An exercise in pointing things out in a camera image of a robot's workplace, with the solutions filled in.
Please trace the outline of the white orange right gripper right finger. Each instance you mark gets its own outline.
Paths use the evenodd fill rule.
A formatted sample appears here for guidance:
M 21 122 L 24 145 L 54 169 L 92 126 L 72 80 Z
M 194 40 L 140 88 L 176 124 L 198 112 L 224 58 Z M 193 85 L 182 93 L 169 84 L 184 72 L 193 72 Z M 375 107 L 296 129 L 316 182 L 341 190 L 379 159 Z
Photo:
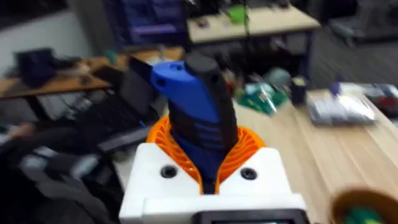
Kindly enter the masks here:
M 238 142 L 229 151 L 217 173 L 220 195 L 270 195 L 292 193 L 277 149 L 266 147 L 248 128 L 238 128 Z

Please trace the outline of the white orange right gripper left finger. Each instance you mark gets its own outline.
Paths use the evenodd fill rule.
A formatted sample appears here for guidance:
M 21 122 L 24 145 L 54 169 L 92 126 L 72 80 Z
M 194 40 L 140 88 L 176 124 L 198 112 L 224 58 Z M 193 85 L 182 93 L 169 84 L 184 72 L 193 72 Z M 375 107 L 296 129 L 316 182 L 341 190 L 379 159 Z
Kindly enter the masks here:
M 203 192 L 198 169 L 171 136 L 164 116 L 138 145 L 119 211 L 121 223 L 190 223 L 193 202 Z

